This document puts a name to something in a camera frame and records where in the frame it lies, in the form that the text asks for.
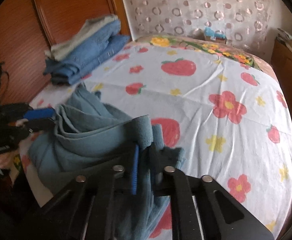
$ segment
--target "silver screw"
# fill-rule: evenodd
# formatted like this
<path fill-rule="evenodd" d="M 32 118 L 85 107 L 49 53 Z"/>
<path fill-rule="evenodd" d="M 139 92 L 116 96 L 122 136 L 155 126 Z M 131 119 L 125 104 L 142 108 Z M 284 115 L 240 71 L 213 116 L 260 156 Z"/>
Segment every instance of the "silver screw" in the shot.
<path fill-rule="evenodd" d="M 113 170 L 114 171 L 123 171 L 125 168 L 122 165 L 114 165 Z"/>
<path fill-rule="evenodd" d="M 203 180 L 204 182 L 212 182 L 212 181 L 213 181 L 213 178 L 212 178 L 211 176 L 209 176 L 209 175 L 204 175 L 204 176 L 202 177 L 202 180 Z"/>
<path fill-rule="evenodd" d="M 76 182 L 85 182 L 86 181 L 86 177 L 84 175 L 78 175 L 76 177 Z"/>
<path fill-rule="evenodd" d="M 176 169 L 173 166 L 166 166 L 164 167 L 164 170 L 166 172 L 174 172 Z"/>

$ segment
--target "wooden wardrobe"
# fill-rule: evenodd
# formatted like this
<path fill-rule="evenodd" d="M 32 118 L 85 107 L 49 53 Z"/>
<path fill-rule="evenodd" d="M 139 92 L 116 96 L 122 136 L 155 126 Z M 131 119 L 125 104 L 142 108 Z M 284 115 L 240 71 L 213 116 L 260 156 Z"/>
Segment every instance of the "wooden wardrobe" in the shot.
<path fill-rule="evenodd" d="M 44 51 L 68 40 L 86 19 L 117 14 L 121 33 L 130 35 L 122 0 L 4 0 L 0 5 L 1 104 L 30 102 L 49 82 Z"/>

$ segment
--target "mattress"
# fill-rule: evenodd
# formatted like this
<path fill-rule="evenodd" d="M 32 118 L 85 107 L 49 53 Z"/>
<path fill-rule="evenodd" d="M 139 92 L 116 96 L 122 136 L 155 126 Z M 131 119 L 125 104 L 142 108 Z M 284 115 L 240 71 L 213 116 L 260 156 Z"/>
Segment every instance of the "mattress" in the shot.
<path fill-rule="evenodd" d="M 185 148 L 187 175 L 211 175 L 276 238 L 292 202 L 292 121 L 269 65 L 228 50 L 190 39 L 148 37 L 129 43 L 82 82 L 100 90 L 102 102 L 161 124 L 165 144 Z M 49 84 L 31 106 L 55 107 L 74 89 Z M 20 143 L 20 156 L 43 206 L 52 194 L 27 156 L 36 136 Z M 168 208 L 150 238 L 172 238 L 170 217 Z"/>

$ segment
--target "beige folded garment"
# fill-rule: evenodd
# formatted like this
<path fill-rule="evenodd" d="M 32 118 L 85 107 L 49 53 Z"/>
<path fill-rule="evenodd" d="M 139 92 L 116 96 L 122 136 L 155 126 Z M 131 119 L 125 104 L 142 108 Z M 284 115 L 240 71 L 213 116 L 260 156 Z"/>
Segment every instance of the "beige folded garment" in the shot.
<path fill-rule="evenodd" d="M 52 45 L 50 51 L 45 51 L 45 55 L 51 59 L 61 61 L 85 39 L 92 36 L 106 24 L 113 22 L 117 19 L 117 15 L 109 14 L 102 17 L 86 20 L 80 31 L 75 34 L 70 40 L 56 45 Z"/>

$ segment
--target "folded clothes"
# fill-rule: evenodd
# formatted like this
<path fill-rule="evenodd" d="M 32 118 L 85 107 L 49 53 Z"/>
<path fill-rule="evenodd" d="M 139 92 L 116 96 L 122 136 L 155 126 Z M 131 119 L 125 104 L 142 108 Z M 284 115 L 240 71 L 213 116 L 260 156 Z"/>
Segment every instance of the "folded clothes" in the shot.
<path fill-rule="evenodd" d="M 80 31 L 75 34 L 70 40 L 52 45 L 50 50 L 46 50 L 46 56 L 56 61 L 63 60 L 74 48 L 81 44 L 85 39 L 92 36 L 106 24 L 113 22 L 117 19 L 117 15 L 109 14 L 99 18 L 86 20 Z"/>
<path fill-rule="evenodd" d="M 47 58 L 43 74 L 50 73 L 53 84 L 75 84 L 124 47 L 129 36 L 117 35 L 119 31 L 119 20 L 104 25 L 68 53 L 63 60 Z"/>
<path fill-rule="evenodd" d="M 165 165 L 180 168 L 184 150 L 165 147 L 161 126 L 152 126 L 148 116 L 131 119 L 101 103 L 100 96 L 79 85 L 67 103 L 57 107 L 54 131 L 33 142 L 29 157 L 40 180 L 56 194 L 78 174 L 97 178 L 116 164 L 131 175 L 137 144 L 137 194 L 118 207 L 115 234 L 118 240 L 145 240 L 169 202 L 169 197 L 153 195 L 156 168 L 151 160 L 164 159 Z"/>

